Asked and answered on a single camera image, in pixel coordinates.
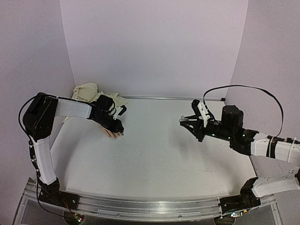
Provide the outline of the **clear nail polish bottle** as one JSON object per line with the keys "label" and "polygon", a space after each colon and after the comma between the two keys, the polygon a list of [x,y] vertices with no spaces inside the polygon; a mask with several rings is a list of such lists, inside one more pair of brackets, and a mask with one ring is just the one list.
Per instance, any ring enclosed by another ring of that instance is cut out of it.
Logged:
{"label": "clear nail polish bottle", "polygon": [[185,116],[181,116],[179,119],[179,122],[188,121],[188,119]]}

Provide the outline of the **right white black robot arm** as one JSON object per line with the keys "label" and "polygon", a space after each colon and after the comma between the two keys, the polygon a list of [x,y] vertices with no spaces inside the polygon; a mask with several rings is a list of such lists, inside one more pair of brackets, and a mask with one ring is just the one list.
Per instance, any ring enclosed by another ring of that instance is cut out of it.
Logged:
{"label": "right white black robot arm", "polygon": [[243,111],[234,105],[222,108],[221,120],[213,119],[202,102],[192,104],[194,115],[181,116],[179,123],[199,142],[210,136],[229,142],[229,147],[246,156],[261,156],[293,164],[296,170],[282,177],[254,178],[250,191],[255,197],[300,188],[300,142],[296,138],[280,138],[243,128]]}

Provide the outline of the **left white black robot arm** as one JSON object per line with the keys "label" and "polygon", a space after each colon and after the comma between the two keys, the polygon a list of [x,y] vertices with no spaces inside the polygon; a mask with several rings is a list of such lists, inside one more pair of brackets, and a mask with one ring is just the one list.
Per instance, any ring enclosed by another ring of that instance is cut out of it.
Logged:
{"label": "left white black robot arm", "polygon": [[111,97],[100,95],[97,100],[83,101],[38,93],[29,99],[25,113],[19,113],[21,129],[29,139],[30,158],[42,184],[49,186],[57,182],[51,153],[50,135],[56,117],[76,117],[92,120],[112,133],[124,132],[118,119],[127,108],[117,106]]}

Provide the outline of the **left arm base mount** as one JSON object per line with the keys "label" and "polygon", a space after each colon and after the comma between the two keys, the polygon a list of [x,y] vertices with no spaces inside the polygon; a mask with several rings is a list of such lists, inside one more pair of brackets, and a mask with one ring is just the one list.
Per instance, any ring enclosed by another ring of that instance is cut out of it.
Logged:
{"label": "left arm base mount", "polygon": [[49,185],[40,181],[39,185],[41,186],[41,191],[39,192],[38,200],[70,210],[77,209],[80,198],[79,195],[61,191],[59,180]]}

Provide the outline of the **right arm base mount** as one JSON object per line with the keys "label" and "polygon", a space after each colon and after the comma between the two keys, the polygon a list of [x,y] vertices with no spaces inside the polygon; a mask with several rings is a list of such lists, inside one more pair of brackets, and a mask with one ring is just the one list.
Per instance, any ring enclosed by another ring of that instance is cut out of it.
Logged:
{"label": "right arm base mount", "polygon": [[250,210],[261,205],[259,197],[256,197],[251,188],[241,189],[239,195],[222,197],[218,206],[221,208],[221,216]]}

